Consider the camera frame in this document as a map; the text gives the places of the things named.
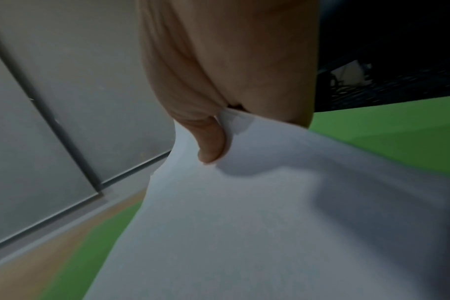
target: skin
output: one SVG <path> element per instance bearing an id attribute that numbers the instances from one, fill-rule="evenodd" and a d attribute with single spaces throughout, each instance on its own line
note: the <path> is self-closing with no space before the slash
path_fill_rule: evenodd
<path id="1" fill-rule="evenodd" d="M 202 162 L 223 155 L 223 108 L 310 125 L 318 0 L 138 0 L 138 11 L 148 80 Z"/>

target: green floor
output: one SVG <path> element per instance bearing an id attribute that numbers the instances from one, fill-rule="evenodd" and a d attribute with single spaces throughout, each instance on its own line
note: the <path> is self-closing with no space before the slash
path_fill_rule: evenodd
<path id="1" fill-rule="evenodd" d="M 311 130 L 450 175 L 450 97 L 318 113 Z M 41 299 L 81 300 L 139 206 L 94 228 Z"/>

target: gray panel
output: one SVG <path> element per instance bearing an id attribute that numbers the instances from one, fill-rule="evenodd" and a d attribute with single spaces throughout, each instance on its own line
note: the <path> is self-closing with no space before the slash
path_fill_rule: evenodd
<path id="1" fill-rule="evenodd" d="M 0 241 L 95 194 L 0 61 Z"/>
<path id="2" fill-rule="evenodd" d="M 0 0 L 0 40 L 101 181 L 171 149 L 134 0 Z"/>

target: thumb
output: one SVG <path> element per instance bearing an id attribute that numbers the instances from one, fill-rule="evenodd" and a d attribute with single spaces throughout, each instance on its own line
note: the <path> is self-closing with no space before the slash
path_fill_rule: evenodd
<path id="1" fill-rule="evenodd" d="M 201 162 L 211 163 L 224 154 L 225 132 L 214 117 L 195 121 L 177 121 L 197 140 L 200 148 L 198 158 Z"/>

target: white paper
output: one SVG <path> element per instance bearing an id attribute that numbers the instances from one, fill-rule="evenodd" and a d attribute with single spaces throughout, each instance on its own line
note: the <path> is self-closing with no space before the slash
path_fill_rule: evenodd
<path id="1" fill-rule="evenodd" d="M 231 145 L 213 165 L 176 125 L 85 299 L 446 299 L 449 178 L 245 113 L 220 121 Z"/>

